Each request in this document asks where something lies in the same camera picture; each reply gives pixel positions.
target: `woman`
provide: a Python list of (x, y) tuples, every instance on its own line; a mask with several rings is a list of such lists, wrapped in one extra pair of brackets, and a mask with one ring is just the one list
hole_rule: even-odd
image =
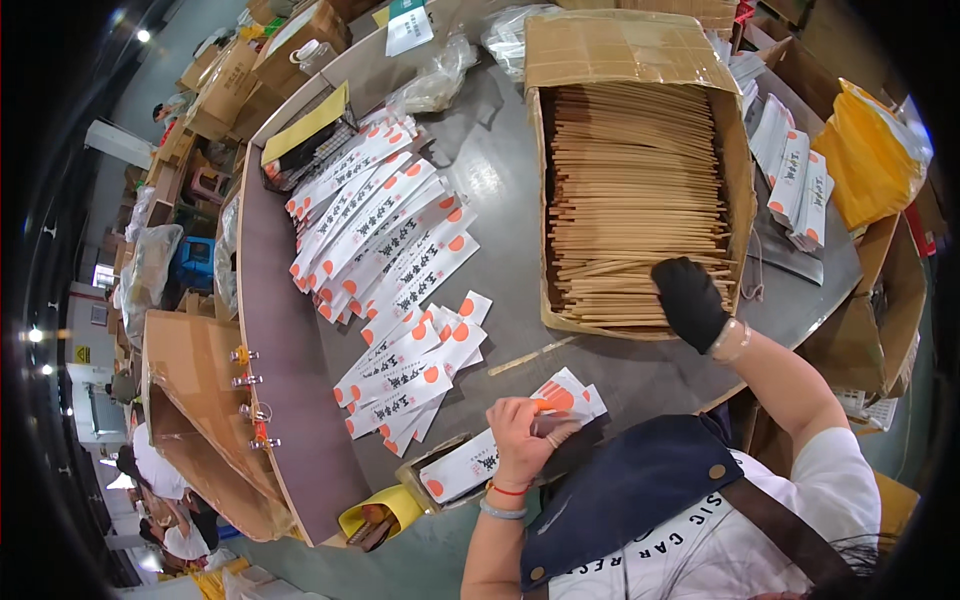
[(216, 525), (214, 524), (212, 537), (197, 526), (192, 513), (199, 510), (196, 506), (187, 508), (177, 502), (164, 498), (170, 511), (177, 519), (172, 527), (164, 528), (152, 519), (140, 519), (140, 537), (146, 541), (162, 546), (167, 552), (185, 561), (198, 561), (207, 556), (217, 547)]
[(500, 464), (462, 597), (801, 598), (813, 584), (809, 598), (837, 586), (854, 597), (868, 578), (834, 548), (876, 553), (880, 498), (840, 403), (802, 358), (732, 319), (689, 259), (652, 278), (677, 335), (735, 369), (790, 435), (791, 478), (725, 448), (706, 418), (660, 417), (568, 476), (525, 538), (523, 493), (572, 432), (533, 437), (536, 403), (500, 398), (487, 412)]
[(133, 430), (132, 446), (120, 446), (117, 468), (154, 495), (171, 500), (190, 500), (191, 491), (186, 479), (150, 445), (145, 422)]

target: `bracelet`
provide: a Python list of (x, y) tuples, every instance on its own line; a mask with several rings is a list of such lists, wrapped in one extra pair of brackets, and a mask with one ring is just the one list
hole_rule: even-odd
[(730, 365), (736, 362), (736, 360), (739, 359), (740, 356), (742, 356), (743, 353), (746, 351), (747, 346), (750, 345), (750, 338), (753, 333), (754, 331), (751, 329), (750, 325), (746, 321), (744, 321), (743, 322), (743, 339), (740, 340), (740, 345), (736, 349), (736, 351), (733, 353), (733, 356), (728, 356), (726, 358), (717, 358), (715, 360), (724, 365)]
[(487, 482), (487, 490), (497, 490), (498, 492), (500, 492), (500, 493), (502, 493), (502, 494), (504, 494), (504, 495), (514, 495), (514, 496), (516, 496), (516, 495), (524, 495), (524, 494), (527, 493), (527, 490), (529, 490), (529, 489), (530, 489), (530, 484), (527, 484), (527, 487), (524, 488), (522, 492), (507, 492), (506, 490), (503, 490), (503, 489), (501, 489), (501, 488), (498, 488), (498, 487), (494, 484), (494, 482), (493, 482), (492, 479)]
[(736, 329), (736, 319), (730, 317), (727, 319), (727, 322), (723, 324), (723, 327), (720, 329), (720, 334), (717, 335), (717, 339), (713, 340), (713, 344), (710, 344), (709, 354), (713, 354), (724, 342), (727, 341), (727, 337), (730, 335), (730, 332)]
[(504, 511), (502, 509), (495, 509), (493, 506), (487, 503), (487, 498), (480, 498), (480, 510), (490, 516), (504, 518), (510, 521), (515, 521), (527, 516), (526, 507), (520, 509), (519, 511)]

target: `string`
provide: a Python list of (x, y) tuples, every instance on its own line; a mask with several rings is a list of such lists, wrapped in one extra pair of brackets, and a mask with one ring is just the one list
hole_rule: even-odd
[(756, 229), (751, 224), (750, 238), (753, 239), (754, 236), (756, 236), (757, 252), (760, 257), (760, 259), (757, 262), (760, 283), (758, 285), (751, 287), (750, 290), (747, 289), (746, 285), (741, 285), (740, 296), (742, 296), (746, 300), (756, 300), (757, 302), (763, 302), (763, 242), (760, 241), (760, 234), (756, 232)]

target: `hair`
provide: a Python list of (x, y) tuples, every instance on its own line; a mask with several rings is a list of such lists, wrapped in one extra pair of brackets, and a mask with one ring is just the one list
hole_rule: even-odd
[[(891, 536), (879, 535), (881, 540), (892, 540)], [(837, 548), (837, 552), (850, 565), (850, 571), (835, 577), (807, 593), (806, 600), (834, 600), (865, 598), (876, 576), (886, 565), (887, 552), (877, 550), (869, 543), (846, 548)]]
[(140, 537), (149, 543), (155, 543), (160, 547), (163, 546), (163, 543), (158, 540), (154, 535), (154, 532), (151, 531), (150, 521), (145, 518), (140, 519)]
[(117, 468), (120, 469), (121, 473), (127, 473), (133, 481), (150, 490), (150, 492), (154, 490), (150, 482), (140, 474), (140, 469), (136, 467), (136, 457), (133, 456), (132, 446), (127, 444), (120, 446), (120, 451), (117, 452)]

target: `warning sign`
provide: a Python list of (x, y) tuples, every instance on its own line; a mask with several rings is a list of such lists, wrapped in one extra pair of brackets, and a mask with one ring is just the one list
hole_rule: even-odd
[(77, 362), (81, 365), (90, 364), (90, 346), (77, 346), (74, 348), (74, 354), (77, 356)]

